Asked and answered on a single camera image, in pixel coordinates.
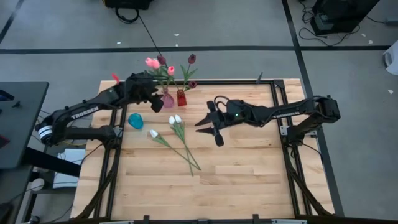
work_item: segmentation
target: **black stand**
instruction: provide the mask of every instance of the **black stand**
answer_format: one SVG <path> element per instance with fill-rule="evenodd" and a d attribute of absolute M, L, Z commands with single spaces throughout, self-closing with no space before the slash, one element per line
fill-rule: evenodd
<path fill-rule="evenodd" d="M 25 151 L 22 163 L 53 170 L 55 172 L 60 172 L 74 177 L 79 177 L 80 174 L 80 166 L 78 164 L 53 157 L 29 147 Z"/>

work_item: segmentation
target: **blue glass cup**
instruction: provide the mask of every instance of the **blue glass cup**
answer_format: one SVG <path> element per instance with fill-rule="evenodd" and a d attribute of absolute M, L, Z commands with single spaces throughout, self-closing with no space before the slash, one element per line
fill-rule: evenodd
<path fill-rule="evenodd" d="M 135 129 L 142 129 L 144 121 L 142 120 L 141 115 L 134 113 L 129 117 L 129 124 Z"/>

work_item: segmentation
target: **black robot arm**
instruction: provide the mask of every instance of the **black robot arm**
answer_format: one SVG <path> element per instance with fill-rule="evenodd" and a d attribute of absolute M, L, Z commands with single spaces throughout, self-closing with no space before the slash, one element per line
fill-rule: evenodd
<path fill-rule="evenodd" d="M 218 98 L 227 100 L 226 104 L 217 101 Z M 226 107 L 226 112 L 222 112 L 219 104 Z M 217 96 L 214 101 L 208 101 L 207 107 L 210 110 L 205 119 L 199 121 L 195 126 L 207 123 L 213 123 L 212 128 L 203 128 L 197 132 L 208 133 L 215 136 L 217 146 L 224 145 L 220 130 L 241 123 L 247 123 L 255 127 L 263 127 L 269 121 L 288 116 L 297 116 L 301 114 L 309 117 L 297 126 L 288 128 L 288 143 L 298 143 L 304 138 L 304 135 L 310 131 L 318 129 L 322 123 L 334 123 L 340 119 L 340 112 L 337 102 L 328 97 L 314 96 L 295 103 L 287 105 L 266 107 L 254 106 L 243 100 L 230 100 L 225 96 Z"/>
<path fill-rule="evenodd" d="M 66 106 L 62 110 L 54 111 L 40 124 L 35 126 L 42 143 L 52 146 L 65 139 L 98 139 L 105 141 L 114 136 L 113 127 L 103 126 L 94 128 L 69 128 L 67 124 L 73 120 L 88 116 L 99 110 L 120 109 L 124 105 L 140 102 L 152 103 L 151 108 L 157 113 L 163 106 L 161 95 L 154 94 L 156 82 L 148 73 L 132 74 L 126 81 L 103 90 L 90 100 L 83 100 L 73 106 Z"/>

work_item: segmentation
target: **red vase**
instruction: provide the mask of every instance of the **red vase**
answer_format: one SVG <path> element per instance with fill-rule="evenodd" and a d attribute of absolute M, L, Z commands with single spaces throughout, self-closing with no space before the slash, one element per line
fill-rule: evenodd
<path fill-rule="evenodd" d="M 174 99 L 173 99 L 173 96 L 169 94 L 169 90 L 168 89 L 163 90 L 162 101 L 163 101 L 163 107 L 164 108 L 173 108 Z"/>
<path fill-rule="evenodd" d="M 186 106 L 187 105 L 187 99 L 185 97 L 185 93 L 183 90 L 177 91 L 177 104 L 178 104 L 178 106 Z"/>

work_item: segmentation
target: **wooden table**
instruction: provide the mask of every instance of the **wooden table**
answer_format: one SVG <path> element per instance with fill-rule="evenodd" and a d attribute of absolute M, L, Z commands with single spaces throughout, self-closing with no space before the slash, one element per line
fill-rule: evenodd
<path fill-rule="evenodd" d="M 284 82 L 289 103 L 304 99 L 299 79 Z M 102 81 L 99 90 L 114 84 Z M 176 89 L 172 87 L 170 92 L 175 96 Z M 151 220 L 248 219 L 253 214 L 260 218 L 294 217 L 276 121 L 263 128 L 240 124 L 223 129 L 223 147 L 216 146 L 213 136 L 195 132 L 193 125 L 208 112 L 206 102 L 216 95 L 254 105 L 274 105 L 267 85 L 198 85 L 187 92 L 187 106 L 176 105 L 160 113 L 154 113 L 150 104 L 128 106 L 127 117 L 141 114 L 144 128 L 136 130 L 127 122 L 124 127 L 112 220 L 142 220 L 144 215 L 150 215 Z M 149 134 L 151 129 L 158 131 L 185 154 L 182 142 L 170 129 L 169 117 L 175 114 L 185 122 L 187 145 L 202 169 L 193 168 L 193 177 L 185 160 L 152 141 Z M 93 127 L 109 124 L 110 116 L 110 111 L 95 113 Z M 304 119 L 305 116 L 296 116 L 293 122 Z M 314 138 L 305 138 L 304 142 L 317 148 Z M 89 142 L 86 154 L 99 144 Z M 308 188 L 325 209 L 333 212 L 320 155 L 304 146 L 299 150 Z M 104 149 L 100 148 L 85 160 L 71 217 L 78 215 L 96 192 L 103 155 Z M 105 214 L 107 195 L 105 192 L 101 215 Z M 303 213 L 303 200 L 301 194 L 297 195 Z"/>

